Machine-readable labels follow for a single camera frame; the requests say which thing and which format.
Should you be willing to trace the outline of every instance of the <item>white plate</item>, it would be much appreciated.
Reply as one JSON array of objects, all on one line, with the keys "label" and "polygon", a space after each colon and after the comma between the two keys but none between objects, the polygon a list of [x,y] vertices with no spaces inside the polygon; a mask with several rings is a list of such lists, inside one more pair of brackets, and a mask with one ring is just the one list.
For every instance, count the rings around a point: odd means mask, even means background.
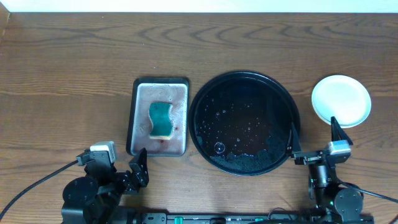
[{"label": "white plate", "polygon": [[342,128],[350,128],[368,117],[372,103],[360,82],[345,75],[332,75],[313,89],[312,106],[324,122],[330,124],[334,116]]}]

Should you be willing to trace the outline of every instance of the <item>cable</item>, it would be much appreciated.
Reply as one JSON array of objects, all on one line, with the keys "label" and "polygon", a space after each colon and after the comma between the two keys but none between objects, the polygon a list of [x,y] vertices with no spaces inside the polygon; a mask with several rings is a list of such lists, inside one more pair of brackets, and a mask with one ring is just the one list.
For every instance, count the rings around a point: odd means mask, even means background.
[{"label": "cable", "polygon": [[329,217],[330,217],[330,214],[328,213],[328,214],[322,216],[321,218],[319,218],[319,219],[317,220],[317,222],[315,222],[315,223],[316,223],[316,224],[319,224],[319,223],[327,222],[327,220],[328,220]]},{"label": "cable", "polygon": [[286,211],[286,209],[284,209],[284,208],[276,207],[276,208],[272,209],[271,212],[268,214],[268,216],[267,216],[267,219],[268,219],[268,220],[271,219],[272,212],[274,212],[274,211],[277,210],[277,209]]},{"label": "cable", "polygon": [[370,191],[367,191],[367,190],[363,190],[363,189],[359,188],[358,186],[356,186],[356,185],[354,185],[354,184],[351,184],[351,183],[344,182],[344,181],[340,180],[339,178],[337,178],[337,180],[338,180],[338,182],[339,182],[341,185],[343,185],[343,186],[345,186],[345,187],[347,187],[347,188],[356,190],[356,191],[361,192],[361,193],[364,193],[364,194],[372,195],[372,196],[375,196],[375,197],[378,197],[378,198],[381,198],[381,199],[386,199],[386,200],[389,200],[389,201],[391,201],[391,202],[398,203],[398,200],[395,199],[395,198],[388,197],[388,196],[381,195],[381,194],[377,194],[377,193],[370,192]]},{"label": "cable", "polygon": [[66,165],[66,166],[62,167],[61,169],[59,169],[59,170],[53,172],[52,174],[50,174],[50,175],[44,177],[43,179],[38,180],[36,183],[30,185],[30,186],[27,187],[25,190],[23,190],[21,193],[19,193],[17,196],[15,196],[15,197],[10,201],[10,203],[8,203],[8,205],[7,205],[7,206],[3,209],[3,211],[1,212],[1,214],[0,214],[0,221],[2,220],[4,214],[6,214],[6,212],[10,209],[11,205],[14,204],[14,203],[15,203],[20,197],[22,197],[26,192],[28,192],[30,189],[36,187],[37,185],[41,184],[42,182],[45,182],[45,181],[48,180],[49,178],[51,178],[51,177],[53,177],[53,176],[55,176],[55,175],[61,173],[61,172],[64,171],[65,169],[67,169],[67,168],[69,168],[69,167],[75,165],[76,163],[77,163],[77,161],[73,161],[73,162],[69,163],[68,165]]},{"label": "cable", "polygon": [[263,220],[249,224],[314,224],[313,222],[300,222],[297,220]]}]

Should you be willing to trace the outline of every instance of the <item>green sponge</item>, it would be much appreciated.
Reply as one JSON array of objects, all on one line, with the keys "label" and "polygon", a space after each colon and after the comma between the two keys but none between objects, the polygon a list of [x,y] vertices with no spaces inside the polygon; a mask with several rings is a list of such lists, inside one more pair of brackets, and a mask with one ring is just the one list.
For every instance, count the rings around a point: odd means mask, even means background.
[{"label": "green sponge", "polygon": [[149,118],[154,125],[151,138],[170,139],[173,126],[169,118],[172,105],[170,103],[151,103],[149,107]]}]

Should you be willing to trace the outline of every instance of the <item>wood grain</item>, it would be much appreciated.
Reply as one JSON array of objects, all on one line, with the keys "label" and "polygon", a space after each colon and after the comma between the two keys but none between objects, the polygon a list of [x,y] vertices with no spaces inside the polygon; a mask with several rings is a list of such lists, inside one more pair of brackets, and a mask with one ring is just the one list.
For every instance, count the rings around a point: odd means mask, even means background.
[{"label": "wood grain", "polygon": [[8,24],[9,16],[10,16],[10,12],[0,2],[0,44],[1,44],[2,37],[6,33],[6,27]]},{"label": "wood grain", "polygon": [[[251,69],[281,82],[302,120],[305,150],[330,129],[310,94],[343,73],[370,92],[372,111],[347,129],[352,157],[341,179],[398,198],[398,15],[396,14],[27,14],[15,13],[0,46],[0,208],[25,187],[97,141],[125,152],[137,77],[188,77],[190,96],[228,70]],[[288,161],[257,177],[219,171],[190,137],[181,157],[150,157],[150,183],[123,205],[170,212],[266,213],[313,206],[306,167]],[[60,223],[62,190],[84,175],[71,167],[23,196],[4,223]],[[398,206],[367,196],[364,212],[388,223]]]}]

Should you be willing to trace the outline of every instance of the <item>black round tray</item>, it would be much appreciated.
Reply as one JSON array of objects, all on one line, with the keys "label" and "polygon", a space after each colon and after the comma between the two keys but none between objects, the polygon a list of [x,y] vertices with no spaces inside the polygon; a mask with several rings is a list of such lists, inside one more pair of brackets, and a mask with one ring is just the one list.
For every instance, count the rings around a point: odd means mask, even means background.
[{"label": "black round tray", "polygon": [[237,175],[263,174],[286,161],[292,122],[299,133],[299,111],[289,92],[271,77],[251,71],[210,80],[188,115],[200,154]]}]

